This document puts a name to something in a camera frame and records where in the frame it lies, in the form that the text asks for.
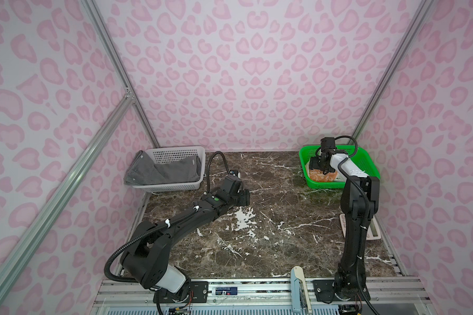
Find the orange patterned towel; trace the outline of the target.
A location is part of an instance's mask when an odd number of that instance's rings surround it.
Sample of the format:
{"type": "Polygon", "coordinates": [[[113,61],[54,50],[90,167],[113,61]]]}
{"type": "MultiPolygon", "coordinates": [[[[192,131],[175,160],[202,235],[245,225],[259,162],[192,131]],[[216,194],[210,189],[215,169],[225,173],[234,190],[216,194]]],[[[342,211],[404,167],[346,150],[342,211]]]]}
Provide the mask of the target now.
{"type": "Polygon", "coordinates": [[[326,173],[319,165],[319,159],[317,157],[311,157],[305,167],[307,177],[314,182],[335,182],[338,177],[337,171],[326,173]]]}

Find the grey towel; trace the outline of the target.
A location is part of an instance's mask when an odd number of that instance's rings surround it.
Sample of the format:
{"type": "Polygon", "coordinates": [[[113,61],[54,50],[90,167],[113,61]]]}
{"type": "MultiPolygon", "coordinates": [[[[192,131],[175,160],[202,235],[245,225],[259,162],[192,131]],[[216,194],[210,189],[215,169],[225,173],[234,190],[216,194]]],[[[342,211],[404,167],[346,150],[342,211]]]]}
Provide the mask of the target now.
{"type": "Polygon", "coordinates": [[[144,151],[139,151],[126,171],[124,184],[128,186],[166,185],[196,182],[201,176],[201,160],[189,156],[180,161],[155,164],[144,151]]]}

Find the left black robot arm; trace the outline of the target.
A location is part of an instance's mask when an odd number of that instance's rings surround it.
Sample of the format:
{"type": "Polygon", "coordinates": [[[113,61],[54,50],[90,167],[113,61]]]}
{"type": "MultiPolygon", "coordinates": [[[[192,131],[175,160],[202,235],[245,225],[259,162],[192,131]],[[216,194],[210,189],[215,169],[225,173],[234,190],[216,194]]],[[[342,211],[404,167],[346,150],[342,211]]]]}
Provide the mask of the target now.
{"type": "Polygon", "coordinates": [[[228,175],[219,188],[204,194],[182,213],[159,223],[140,223],[131,240],[108,259],[105,276],[115,282],[138,283],[183,302],[191,294],[191,280],[169,263],[174,245],[230,209],[249,204],[250,191],[243,188],[243,181],[228,175]]]}

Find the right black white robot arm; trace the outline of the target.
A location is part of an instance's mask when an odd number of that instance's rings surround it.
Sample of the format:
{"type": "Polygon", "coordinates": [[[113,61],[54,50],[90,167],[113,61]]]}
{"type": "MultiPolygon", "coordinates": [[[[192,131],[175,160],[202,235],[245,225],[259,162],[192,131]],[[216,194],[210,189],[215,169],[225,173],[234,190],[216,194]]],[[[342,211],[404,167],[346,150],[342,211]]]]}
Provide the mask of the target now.
{"type": "Polygon", "coordinates": [[[325,137],[315,152],[311,164],[323,174],[337,171],[345,178],[340,208],[346,220],[346,235],[342,258],[332,285],[320,287],[317,300],[332,303],[334,300],[350,301],[362,298],[368,302],[366,288],[365,248],[367,233],[374,215],[378,212],[380,179],[365,173],[353,161],[358,144],[354,141],[352,153],[339,149],[338,139],[353,140],[351,136],[325,137]]]}

